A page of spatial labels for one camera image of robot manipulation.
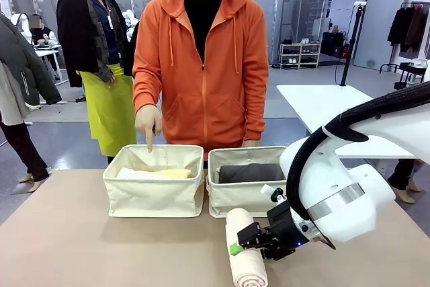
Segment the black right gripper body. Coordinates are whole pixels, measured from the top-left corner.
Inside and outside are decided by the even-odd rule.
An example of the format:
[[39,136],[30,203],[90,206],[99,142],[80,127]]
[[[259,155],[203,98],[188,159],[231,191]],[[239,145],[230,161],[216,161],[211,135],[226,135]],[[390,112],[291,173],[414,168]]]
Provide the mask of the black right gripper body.
[[271,245],[266,249],[282,249],[284,257],[293,254],[296,248],[308,242],[308,239],[296,227],[288,201],[272,208],[268,213],[268,231]]

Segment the person's right hand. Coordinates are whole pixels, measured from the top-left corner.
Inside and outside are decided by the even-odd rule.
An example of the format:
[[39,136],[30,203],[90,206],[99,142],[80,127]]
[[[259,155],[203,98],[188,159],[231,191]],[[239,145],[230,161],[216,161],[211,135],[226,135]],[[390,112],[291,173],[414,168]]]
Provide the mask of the person's right hand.
[[145,105],[136,113],[135,128],[145,136],[148,153],[153,150],[154,137],[163,130],[162,121],[161,112],[154,105]]

